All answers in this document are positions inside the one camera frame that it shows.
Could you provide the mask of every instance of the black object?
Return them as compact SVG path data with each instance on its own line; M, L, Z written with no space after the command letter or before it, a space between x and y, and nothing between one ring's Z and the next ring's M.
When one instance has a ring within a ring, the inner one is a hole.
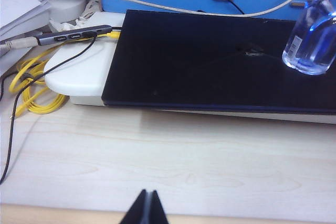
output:
M120 224L169 224L156 190L142 190Z
M281 59L294 22L128 10L105 105L336 114L335 63L308 76Z

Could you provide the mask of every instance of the water bottle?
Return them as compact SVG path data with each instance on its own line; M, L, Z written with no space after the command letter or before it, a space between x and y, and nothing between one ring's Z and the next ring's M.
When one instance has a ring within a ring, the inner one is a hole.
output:
M332 0L307 0L282 54L291 68L324 74L336 56L336 10Z

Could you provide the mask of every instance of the black plastic piece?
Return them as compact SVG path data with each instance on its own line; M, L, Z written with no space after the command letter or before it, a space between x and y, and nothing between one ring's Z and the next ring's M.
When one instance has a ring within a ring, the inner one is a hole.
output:
M142 190L120 224L169 224L156 190Z

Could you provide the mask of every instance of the light wood desk surface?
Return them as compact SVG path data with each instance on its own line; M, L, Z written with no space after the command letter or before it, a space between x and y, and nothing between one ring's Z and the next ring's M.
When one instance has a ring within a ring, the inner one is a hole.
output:
M336 222L336 126L69 102L16 119L3 204L124 212L143 188L170 215Z

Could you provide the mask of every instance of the paper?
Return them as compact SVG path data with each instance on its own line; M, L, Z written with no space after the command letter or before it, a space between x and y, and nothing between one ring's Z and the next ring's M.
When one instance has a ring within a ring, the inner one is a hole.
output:
M0 35L4 35L15 26L26 22L50 8L48 0L0 0L0 6ZM37 22L34 29L43 25L44 24L40 25Z

